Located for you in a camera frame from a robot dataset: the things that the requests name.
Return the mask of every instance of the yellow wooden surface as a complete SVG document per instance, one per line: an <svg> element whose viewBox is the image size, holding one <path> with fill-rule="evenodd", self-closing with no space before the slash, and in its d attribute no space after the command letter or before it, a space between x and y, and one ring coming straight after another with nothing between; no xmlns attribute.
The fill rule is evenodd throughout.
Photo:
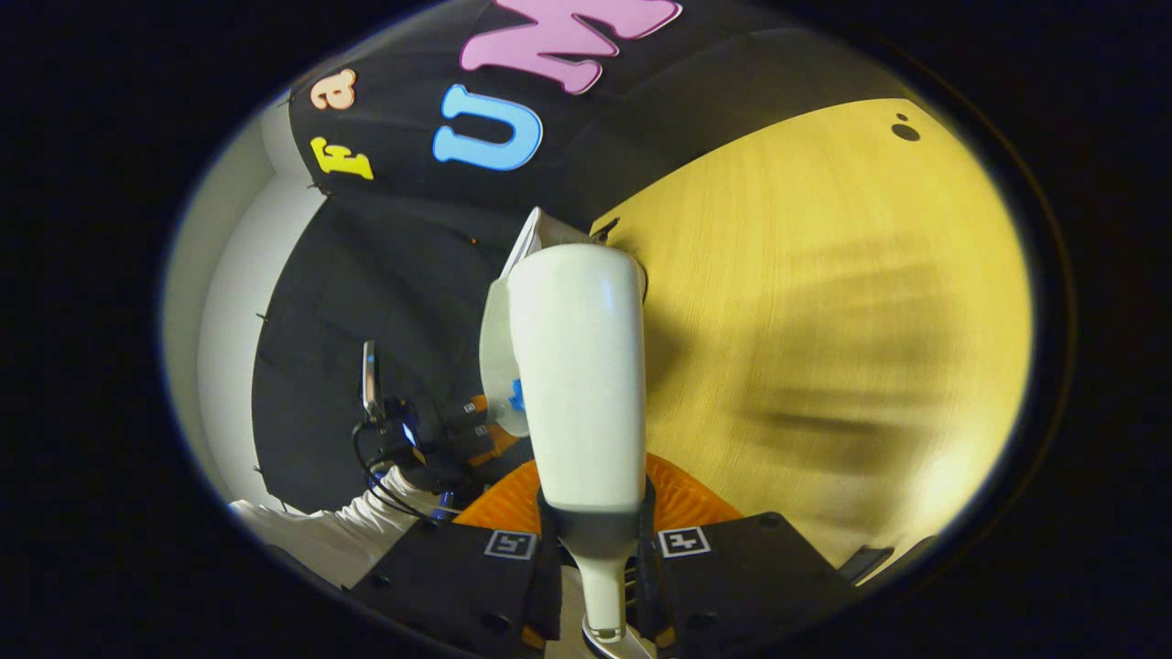
<svg viewBox="0 0 1172 659"><path fill-rule="evenodd" d="M920 108L784 121L595 226L614 216L648 274L648 450L834 565L897 558L979 490L1028 375L1029 281L994 184Z"/></svg>

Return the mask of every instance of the smartphone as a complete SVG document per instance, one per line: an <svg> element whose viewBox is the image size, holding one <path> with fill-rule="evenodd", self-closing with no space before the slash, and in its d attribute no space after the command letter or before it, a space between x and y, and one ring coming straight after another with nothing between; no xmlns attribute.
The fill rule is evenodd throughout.
<svg viewBox="0 0 1172 659"><path fill-rule="evenodd" d="M362 408L372 421L387 420L382 388L379 386L379 355L373 340L362 344Z"/></svg>

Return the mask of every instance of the yellow letter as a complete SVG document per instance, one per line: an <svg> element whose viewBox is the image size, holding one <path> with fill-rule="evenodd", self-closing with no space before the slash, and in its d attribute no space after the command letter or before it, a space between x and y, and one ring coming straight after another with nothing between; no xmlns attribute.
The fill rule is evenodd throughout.
<svg viewBox="0 0 1172 659"><path fill-rule="evenodd" d="M323 77L309 90L313 107L325 110L326 106L335 110L345 110L354 104L354 81L357 74L350 69Z"/></svg>
<svg viewBox="0 0 1172 659"><path fill-rule="evenodd" d="M313 155L318 156L318 167L321 171L345 171L356 174L367 181L374 181L374 172L370 171L370 161L362 154L350 156L350 150L346 147L333 144L327 147L325 137L314 137L309 141Z"/></svg>

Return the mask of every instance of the white sleeve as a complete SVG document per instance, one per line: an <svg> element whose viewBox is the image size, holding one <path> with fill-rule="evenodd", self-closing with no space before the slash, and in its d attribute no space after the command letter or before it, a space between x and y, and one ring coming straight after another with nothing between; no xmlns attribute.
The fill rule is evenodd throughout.
<svg viewBox="0 0 1172 659"><path fill-rule="evenodd" d="M423 512L430 512L438 500L406 485L397 469L391 469L382 483L409 497L409 503ZM415 523L415 517L388 508L369 491L338 512L295 515L248 501L232 502L229 508L261 543L284 549L327 582L346 587L353 587L369 572Z"/></svg>

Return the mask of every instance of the orange object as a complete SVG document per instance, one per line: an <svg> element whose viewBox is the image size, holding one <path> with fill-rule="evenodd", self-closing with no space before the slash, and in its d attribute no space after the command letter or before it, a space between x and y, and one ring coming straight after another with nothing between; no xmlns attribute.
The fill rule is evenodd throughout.
<svg viewBox="0 0 1172 659"><path fill-rule="evenodd" d="M545 639L541 638L541 634L534 632L533 627L529 625L520 629L520 641L533 650L541 650L545 647Z"/></svg>
<svg viewBox="0 0 1172 659"><path fill-rule="evenodd" d="M743 517L703 483L667 460L647 454L647 476L655 487L655 531L701 526ZM457 524L540 535L537 463L522 464L472 502Z"/></svg>
<svg viewBox="0 0 1172 659"><path fill-rule="evenodd" d="M502 428L500 426L497 426L496 423L492 423L488 428L489 428L489 436L492 437L492 450L482 453L481 455L477 455L476 457L469 460L468 464L470 467L479 467L481 464L484 464L485 462L492 460L493 457L500 457L500 454L507 450L509 447L520 441L519 437L515 437L509 433L505 433L505 429Z"/></svg>

